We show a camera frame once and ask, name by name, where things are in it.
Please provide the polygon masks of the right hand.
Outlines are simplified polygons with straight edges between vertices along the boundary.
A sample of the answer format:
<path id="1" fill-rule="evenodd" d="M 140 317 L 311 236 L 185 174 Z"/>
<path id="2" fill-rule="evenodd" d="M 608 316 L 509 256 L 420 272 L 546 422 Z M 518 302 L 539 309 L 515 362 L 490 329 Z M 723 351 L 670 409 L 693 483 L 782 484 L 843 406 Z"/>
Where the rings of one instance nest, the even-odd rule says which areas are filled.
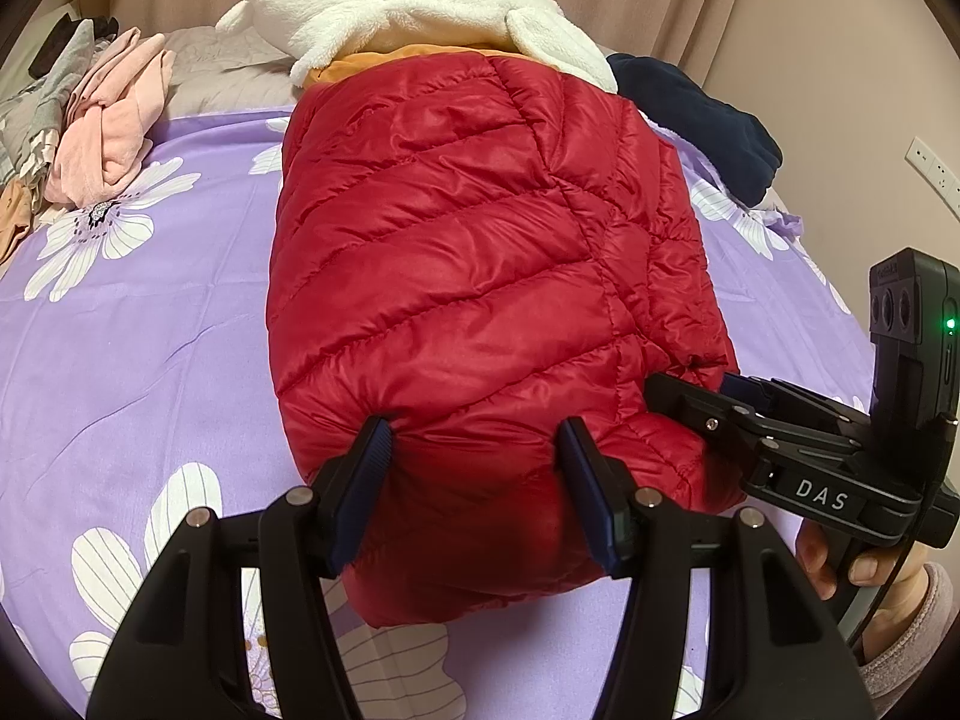
<path id="1" fill-rule="evenodd" d="M 796 556 L 820 598 L 832 598 L 836 575 L 828 566 L 827 535 L 818 523 L 809 520 L 802 523 L 796 539 Z M 900 548 L 869 551 L 861 554 L 850 567 L 848 580 L 861 589 L 884 587 L 893 577 L 884 601 L 862 633 L 862 655 L 867 661 L 895 644 L 918 616 L 929 589 L 929 575 L 924 569 L 928 556 L 929 550 L 924 544 L 913 544 L 909 553 Z"/>

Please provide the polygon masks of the right grey sleeve forearm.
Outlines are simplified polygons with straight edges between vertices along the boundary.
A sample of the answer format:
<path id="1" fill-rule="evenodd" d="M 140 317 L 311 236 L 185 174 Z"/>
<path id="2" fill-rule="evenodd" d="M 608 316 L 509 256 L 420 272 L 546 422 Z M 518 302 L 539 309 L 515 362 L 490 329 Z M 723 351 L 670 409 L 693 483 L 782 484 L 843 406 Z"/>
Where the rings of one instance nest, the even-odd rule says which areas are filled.
<path id="1" fill-rule="evenodd" d="M 877 718 L 884 718 L 907 694 L 957 621 L 955 590 L 946 569 L 926 562 L 924 572 L 928 589 L 913 621 L 893 644 L 859 668 Z"/>

